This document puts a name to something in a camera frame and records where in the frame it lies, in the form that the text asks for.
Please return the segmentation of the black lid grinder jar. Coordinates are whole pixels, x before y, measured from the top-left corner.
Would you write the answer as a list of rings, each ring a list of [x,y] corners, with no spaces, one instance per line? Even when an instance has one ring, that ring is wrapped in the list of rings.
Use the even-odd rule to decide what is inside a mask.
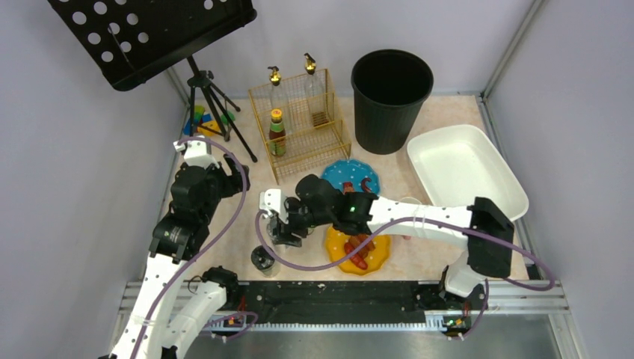
[[[279,263],[261,245],[251,251],[250,261],[264,277],[275,277],[280,271]]]

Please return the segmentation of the yellow dotted plate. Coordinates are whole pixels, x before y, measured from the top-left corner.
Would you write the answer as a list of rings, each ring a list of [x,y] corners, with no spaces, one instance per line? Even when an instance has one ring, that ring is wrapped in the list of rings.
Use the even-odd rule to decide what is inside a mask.
[[[328,256],[332,262],[340,260],[347,256],[344,250],[344,244],[348,242],[351,236],[345,235],[343,232],[335,230],[333,227],[329,227],[326,232],[324,241],[324,247],[328,253]],[[379,235],[372,241],[373,250],[369,252],[368,256],[364,259],[368,265],[367,270],[358,269],[350,259],[339,264],[339,269],[348,274],[355,274],[363,276],[374,271],[378,271],[383,264],[390,258],[391,248],[391,236]]]

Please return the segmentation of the yellow cap sauce bottle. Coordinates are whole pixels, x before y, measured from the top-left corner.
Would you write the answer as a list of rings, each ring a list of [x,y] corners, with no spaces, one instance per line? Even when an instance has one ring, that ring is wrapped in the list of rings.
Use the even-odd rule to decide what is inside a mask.
[[[271,122],[268,133],[268,148],[271,155],[281,157],[286,154],[286,129],[283,122],[283,111],[280,108],[271,110]]]

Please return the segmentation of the clear bottle gold pump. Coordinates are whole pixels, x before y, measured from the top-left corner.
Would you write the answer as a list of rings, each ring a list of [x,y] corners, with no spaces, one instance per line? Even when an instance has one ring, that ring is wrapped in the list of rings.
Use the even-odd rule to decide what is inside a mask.
[[[310,111],[310,117],[314,127],[322,126],[328,122],[326,115],[326,91],[320,78],[316,75],[316,60],[304,53],[307,79],[304,82],[304,92]]]
[[[268,67],[268,69],[271,71],[269,75],[269,81],[271,83],[271,89],[269,91],[271,107],[278,108],[282,111],[286,128],[292,131],[292,110],[287,92],[282,84],[280,70],[277,66]]]

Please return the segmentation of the silver lid shaker jar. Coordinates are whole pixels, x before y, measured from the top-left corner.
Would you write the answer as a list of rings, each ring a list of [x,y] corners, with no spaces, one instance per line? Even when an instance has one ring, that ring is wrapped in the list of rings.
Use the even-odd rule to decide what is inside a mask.
[[[268,222],[267,233],[273,245],[284,245],[286,243],[286,234],[283,226],[284,223],[278,220]]]

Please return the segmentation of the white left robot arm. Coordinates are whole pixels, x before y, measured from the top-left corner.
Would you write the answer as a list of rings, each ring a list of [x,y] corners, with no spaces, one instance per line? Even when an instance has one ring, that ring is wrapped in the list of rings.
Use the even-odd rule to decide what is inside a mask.
[[[209,225],[224,198],[245,200],[248,168],[232,153],[186,156],[171,185],[165,216],[153,230],[143,283],[123,333],[108,358],[183,358],[210,319],[228,299],[236,274],[213,268],[219,279],[205,279],[193,297],[173,313],[181,285],[192,265],[211,248]]]

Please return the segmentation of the yellow toy block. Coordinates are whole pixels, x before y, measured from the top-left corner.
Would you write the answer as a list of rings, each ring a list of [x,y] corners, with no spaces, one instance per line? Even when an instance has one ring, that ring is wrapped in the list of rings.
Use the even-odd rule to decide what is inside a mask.
[[[206,137],[212,137],[214,135],[222,135],[222,132],[215,120],[200,123],[199,126],[197,127],[197,131],[200,134],[205,135]]]

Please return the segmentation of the brown sausage middle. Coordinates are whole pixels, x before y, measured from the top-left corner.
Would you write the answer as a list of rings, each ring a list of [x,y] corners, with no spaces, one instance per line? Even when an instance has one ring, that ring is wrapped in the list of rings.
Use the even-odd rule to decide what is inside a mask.
[[[369,252],[372,251],[374,248],[372,242],[367,245],[363,245],[367,237],[368,236],[366,234],[359,234],[357,236],[351,236],[348,239],[348,242],[353,246],[353,248],[360,248],[357,255],[363,259],[365,259],[368,256]]]

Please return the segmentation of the blue toy block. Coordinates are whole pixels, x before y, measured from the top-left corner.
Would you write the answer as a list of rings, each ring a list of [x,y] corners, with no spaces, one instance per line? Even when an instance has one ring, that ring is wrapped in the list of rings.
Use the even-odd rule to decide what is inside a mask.
[[[213,120],[211,114],[204,114],[203,119],[200,123],[203,122],[208,122]],[[182,134],[185,136],[189,136],[192,134],[192,131],[194,131],[194,133],[199,133],[197,131],[197,127],[199,126],[200,123],[194,123],[193,125],[191,125],[191,118],[189,118],[186,122],[185,125],[183,126],[182,129]]]

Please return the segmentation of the blue dotted plate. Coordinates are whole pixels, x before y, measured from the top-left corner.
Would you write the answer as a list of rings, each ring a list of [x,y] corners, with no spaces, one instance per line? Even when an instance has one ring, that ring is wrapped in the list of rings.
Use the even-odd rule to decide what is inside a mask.
[[[355,191],[363,191],[360,182],[366,177],[372,180],[369,183],[372,193],[380,194],[381,183],[378,174],[370,165],[357,159],[337,160],[328,165],[321,174],[321,178],[327,180],[334,188],[342,189],[344,182],[351,182]]]

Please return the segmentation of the lime green toy block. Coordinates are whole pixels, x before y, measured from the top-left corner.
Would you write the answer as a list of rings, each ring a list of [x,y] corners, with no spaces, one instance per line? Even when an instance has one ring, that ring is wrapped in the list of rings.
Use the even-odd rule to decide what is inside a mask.
[[[194,109],[194,123],[200,123],[205,114],[205,107],[203,105],[195,105]]]

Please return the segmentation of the black tripod stand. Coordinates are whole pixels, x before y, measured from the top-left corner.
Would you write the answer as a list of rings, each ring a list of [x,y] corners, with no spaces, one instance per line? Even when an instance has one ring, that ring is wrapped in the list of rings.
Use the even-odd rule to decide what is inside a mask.
[[[191,125],[194,124],[194,109],[196,95],[198,92],[201,92],[203,98],[205,99],[209,110],[211,111],[211,116],[213,120],[218,124],[222,135],[218,135],[223,138],[225,142],[229,142],[231,139],[231,134],[235,134],[243,148],[247,151],[251,161],[253,163],[258,162],[258,158],[256,157],[254,151],[250,148],[250,145],[244,139],[244,136],[238,130],[237,126],[234,122],[229,122],[226,126],[221,122],[221,114],[226,114],[228,110],[219,100],[219,96],[222,97],[236,112],[240,112],[241,108],[237,106],[220,88],[213,82],[213,74],[208,70],[201,70],[198,66],[194,57],[192,55],[186,58],[186,61],[193,73],[193,76],[187,80],[187,85],[190,89],[189,95],[189,111],[191,118]]]

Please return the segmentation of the black plastic trash bin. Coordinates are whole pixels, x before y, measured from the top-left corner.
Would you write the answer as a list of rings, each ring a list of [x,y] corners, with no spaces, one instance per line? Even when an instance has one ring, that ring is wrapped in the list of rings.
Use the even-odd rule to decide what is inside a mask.
[[[434,74],[415,54],[381,49],[361,57],[351,71],[354,135],[366,151],[389,155],[400,150],[430,97]]]

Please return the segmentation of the black perforated music stand tray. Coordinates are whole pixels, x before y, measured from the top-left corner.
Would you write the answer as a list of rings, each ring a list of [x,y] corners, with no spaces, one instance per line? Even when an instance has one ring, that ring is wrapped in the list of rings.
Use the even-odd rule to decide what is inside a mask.
[[[106,81],[145,83],[255,20],[251,1],[50,1]]]

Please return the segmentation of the white plastic basin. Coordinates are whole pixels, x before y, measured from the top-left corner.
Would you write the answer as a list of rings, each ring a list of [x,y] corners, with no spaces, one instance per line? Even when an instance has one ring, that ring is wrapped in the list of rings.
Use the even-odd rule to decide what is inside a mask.
[[[491,199],[511,221],[529,209],[528,196],[487,135],[461,124],[434,129],[407,143],[412,168],[435,206]]]

